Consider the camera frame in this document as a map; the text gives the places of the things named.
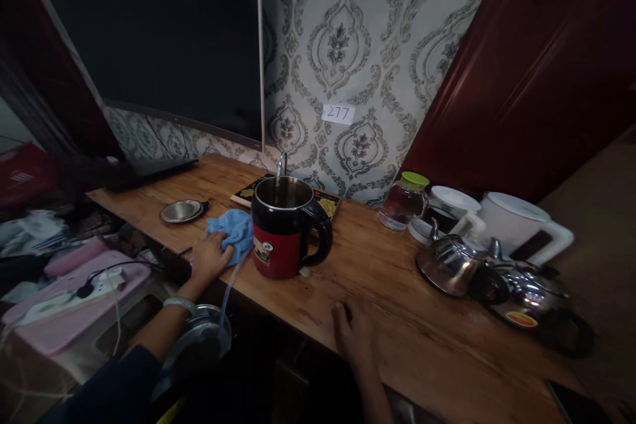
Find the phone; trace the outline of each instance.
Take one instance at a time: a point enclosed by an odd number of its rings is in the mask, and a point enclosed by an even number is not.
[[[568,424],[611,424],[608,415],[596,401],[554,381],[548,381],[547,385]]]

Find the glass jar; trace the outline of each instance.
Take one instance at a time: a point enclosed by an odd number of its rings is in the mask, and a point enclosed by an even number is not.
[[[386,194],[378,220],[392,230],[406,229],[413,217],[420,217],[429,200],[424,192],[430,181],[415,172],[403,172]]]

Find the bracelet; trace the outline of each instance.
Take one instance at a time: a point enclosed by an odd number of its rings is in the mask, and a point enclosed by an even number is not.
[[[191,316],[197,314],[197,306],[192,303],[190,300],[181,298],[181,297],[170,297],[166,301],[164,301],[164,308],[167,305],[177,305],[187,309],[190,312]]]

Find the tv screen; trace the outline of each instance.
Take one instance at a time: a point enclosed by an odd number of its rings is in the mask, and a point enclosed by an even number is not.
[[[262,147],[259,0],[51,0],[106,104]]]

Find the sleeve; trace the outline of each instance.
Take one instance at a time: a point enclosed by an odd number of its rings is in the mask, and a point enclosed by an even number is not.
[[[142,346],[121,361],[115,356],[66,403],[42,416],[38,424],[137,423],[146,412],[161,364]]]

